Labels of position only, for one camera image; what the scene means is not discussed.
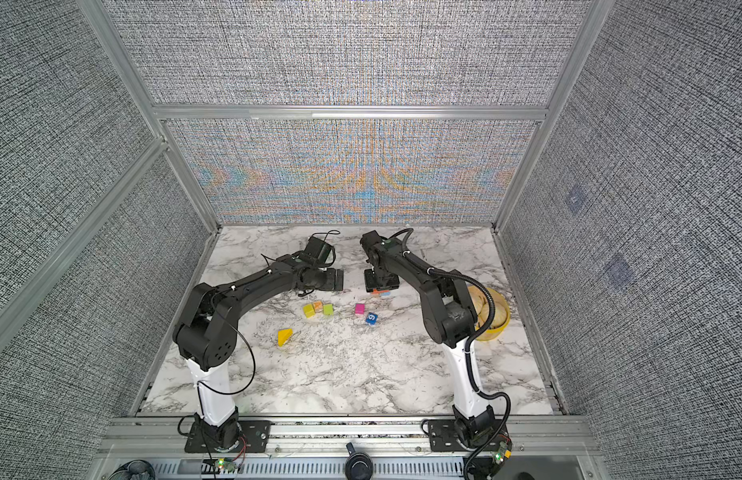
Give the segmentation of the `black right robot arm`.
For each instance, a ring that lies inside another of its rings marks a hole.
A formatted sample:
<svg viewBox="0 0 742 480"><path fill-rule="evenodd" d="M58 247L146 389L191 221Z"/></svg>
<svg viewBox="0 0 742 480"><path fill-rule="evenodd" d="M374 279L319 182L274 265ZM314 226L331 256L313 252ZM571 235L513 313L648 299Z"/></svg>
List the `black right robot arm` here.
<svg viewBox="0 0 742 480"><path fill-rule="evenodd" d="M497 302L478 280L457 270L436 268L416 256L407 245L412 233L406 228L389 237L375 230L362 235L360 245L370 265L364 271L366 287L394 290L405 281L418 293L424 328L445 351L454 387L457 438L476 450L501 432L511 411L506 393L483 390L473 349L492 326Z"/></svg>

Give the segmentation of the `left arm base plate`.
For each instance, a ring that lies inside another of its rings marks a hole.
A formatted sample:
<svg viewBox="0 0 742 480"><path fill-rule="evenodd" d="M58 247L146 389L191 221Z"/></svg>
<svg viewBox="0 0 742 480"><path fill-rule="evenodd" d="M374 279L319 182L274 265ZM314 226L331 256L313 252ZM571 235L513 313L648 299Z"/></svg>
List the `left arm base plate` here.
<svg viewBox="0 0 742 480"><path fill-rule="evenodd" d="M272 423L267 420L238 420L224 425L211 426L195 419L186 437L185 453L232 454L264 453L269 442Z"/></svg>

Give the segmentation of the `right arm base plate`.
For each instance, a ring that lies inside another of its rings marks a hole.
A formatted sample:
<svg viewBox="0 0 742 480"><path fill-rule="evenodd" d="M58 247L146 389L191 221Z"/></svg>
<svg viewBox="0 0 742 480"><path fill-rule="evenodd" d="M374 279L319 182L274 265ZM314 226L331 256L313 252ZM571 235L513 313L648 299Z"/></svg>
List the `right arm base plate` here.
<svg viewBox="0 0 742 480"><path fill-rule="evenodd" d="M511 451L512 439L505 425L497 420L495 425L488 428L470 441L464 441L459 437L453 418L425 419L420 423L422 432L427 436L430 449L433 452L472 452L490 442L484 447L486 451Z"/></svg>

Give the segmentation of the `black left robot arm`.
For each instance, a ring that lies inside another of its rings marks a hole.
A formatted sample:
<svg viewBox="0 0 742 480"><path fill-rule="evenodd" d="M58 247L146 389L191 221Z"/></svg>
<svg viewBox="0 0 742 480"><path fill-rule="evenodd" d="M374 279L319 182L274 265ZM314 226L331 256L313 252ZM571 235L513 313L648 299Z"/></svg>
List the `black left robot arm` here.
<svg viewBox="0 0 742 480"><path fill-rule="evenodd" d="M252 352L241 320L289 292L340 292L344 271L295 255L272 260L263 269L228 283L193 287L173 331L173 342L192 376L197 408L186 438L188 453L240 452L245 432L235 397L253 383L232 387L228 363L239 343Z"/></svg>

